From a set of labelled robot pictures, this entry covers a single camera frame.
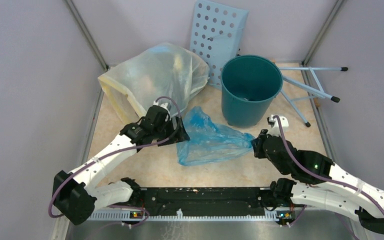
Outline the teal plastic trash bin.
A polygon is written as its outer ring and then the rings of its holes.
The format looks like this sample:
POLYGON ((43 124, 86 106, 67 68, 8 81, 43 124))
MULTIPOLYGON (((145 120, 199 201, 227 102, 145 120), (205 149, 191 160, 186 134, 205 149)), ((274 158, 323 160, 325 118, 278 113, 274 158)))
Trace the teal plastic trash bin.
POLYGON ((221 111, 230 126, 255 126, 283 88, 280 69, 258 55, 230 59, 221 71, 221 111))

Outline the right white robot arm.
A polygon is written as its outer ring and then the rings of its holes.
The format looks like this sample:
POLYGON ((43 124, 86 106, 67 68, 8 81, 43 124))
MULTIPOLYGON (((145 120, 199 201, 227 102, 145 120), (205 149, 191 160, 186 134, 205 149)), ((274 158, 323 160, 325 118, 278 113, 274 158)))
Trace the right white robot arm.
POLYGON ((266 129, 251 144, 256 158, 268 159, 282 175, 291 177, 270 184, 271 204, 331 211, 384 235, 384 190, 351 175, 321 153, 296 149, 266 129))

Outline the blue plastic trash bag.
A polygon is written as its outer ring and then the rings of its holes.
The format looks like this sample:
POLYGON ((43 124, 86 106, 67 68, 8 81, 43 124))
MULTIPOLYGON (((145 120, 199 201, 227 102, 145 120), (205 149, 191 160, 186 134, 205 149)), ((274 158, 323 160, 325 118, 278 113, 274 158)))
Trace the blue plastic trash bag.
POLYGON ((178 164, 186 167, 230 161, 253 149, 253 135, 214 123, 200 106, 182 119, 189 140, 176 144, 178 164))

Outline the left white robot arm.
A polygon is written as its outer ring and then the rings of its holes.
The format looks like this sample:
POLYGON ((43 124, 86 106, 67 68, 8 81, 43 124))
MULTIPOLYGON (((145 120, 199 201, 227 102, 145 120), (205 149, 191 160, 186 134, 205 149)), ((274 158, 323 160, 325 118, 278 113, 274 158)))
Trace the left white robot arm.
POLYGON ((155 103, 137 122, 125 125, 115 138, 83 165, 53 179, 48 214, 55 218, 56 207, 73 225, 84 223, 95 210, 116 203, 134 207, 140 202, 136 183, 129 179, 99 187, 108 173, 143 148, 165 146, 188 141, 181 116, 171 116, 167 104, 155 103))

